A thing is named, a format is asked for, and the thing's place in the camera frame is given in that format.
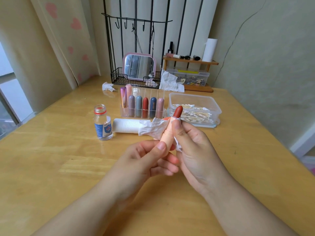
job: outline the glass bottle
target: glass bottle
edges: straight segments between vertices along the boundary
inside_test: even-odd
[[[113,137],[111,118],[106,114],[107,110],[104,104],[98,104],[94,107],[94,125],[98,139],[102,141]]]

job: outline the forearm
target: forearm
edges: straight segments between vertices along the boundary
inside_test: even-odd
[[[99,182],[90,191],[63,209],[33,236],[103,235],[118,207],[111,187]]]
[[[204,197],[227,235],[297,235],[228,172],[212,187]]]

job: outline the clear acrylic lipstick holder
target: clear acrylic lipstick holder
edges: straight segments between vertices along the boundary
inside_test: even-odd
[[[138,119],[153,119],[153,117],[150,117],[150,101],[152,97],[155,97],[157,99],[157,106],[156,106],[156,110],[155,110],[155,114],[151,114],[152,116],[154,115],[154,117],[157,117],[158,115],[161,115],[161,118],[166,117],[166,109],[165,107],[166,102],[165,102],[165,95],[164,95],[164,90],[160,90],[160,89],[148,89],[148,88],[139,88],[139,87],[132,87],[132,95],[135,97],[135,108],[129,108],[129,103],[128,103],[128,107],[123,108],[120,105],[120,116],[124,117],[124,118],[138,118]],[[145,117],[143,116],[143,111],[145,111],[145,109],[141,108],[141,109],[137,109],[137,100],[136,98],[138,96],[142,97],[142,106],[143,106],[143,99],[145,97],[148,98],[149,104],[148,104],[148,116]],[[164,99],[164,106],[163,106],[163,112],[162,113],[158,113],[158,100],[159,98],[163,98]]]

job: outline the pink heart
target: pink heart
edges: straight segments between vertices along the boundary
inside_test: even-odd
[[[83,56],[82,56],[82,60],[89,60],[88,55],[87,55],[87,54],[83,55]]]
[[[54,3],[51,3],[51,2],[46,3],[46,10],[53,19],[58,18],[57,7]]]
[[[81,73],[78,74],[78,80],[79,80],[80,82],[82,81]]]
[[[71,23],[71,28],[74,30],[81,30],[82,26],[78,18],[73,18],[73,22]]]
[[[69,47],[68,47],[68,51],[69,51],[70,55],[72,55],[72,53],[73,53],[73,47],[72,47],[72,46],[69,46]]]

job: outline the crack in wall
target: crack in wall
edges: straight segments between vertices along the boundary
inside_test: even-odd
[[[215,85],[215,82],[217,81],[218,76],[219,76],[219,74],[220,74],[220,72],[221,72],[221,70],[222,70],[222,68],[223,68],[223,66],[224,66],[225,58],[226,58],[226,56],[227,56],[227,53],[230,51],[230,48],[232,47],[232,45],[233,45],[233,43],[234,43],[234,41],[235,41],[235,39],[236,39],[236,37],[237,37],[239,31],[241,30],[243,24],[244,24],[245,22],[247,22],[249,19],[251,19],[254,15],[256,15],[258,12],[260,12],[260,11],[262,10],[262,8],[264,7],[266,1],[267,1],[267,0],[264,1],[262,7],[261,7],[258,11],[256,11],[256,12],[255,12],[254,14],[252,14],[250,17],[248,17],[248,18],[241,24],[241,26],[238,28],[238,31],[237,31],[237,33],[236,33],[236,35],[235,35],[235,38],[234,38],[234,40],[232,41],[230,47],[227,49],[227,52],[226,52],[226,54],[225,54],[225,56],[224,56],[223,63],[222,63],[222,66],[221,66],[221,68],[220,68],[220,70],[219,70],[219,72],[218,72],[218,75],[215,77],[215,81],[213,82],[213,84],[212,84],[211,86],[214,86],[214,85]]]

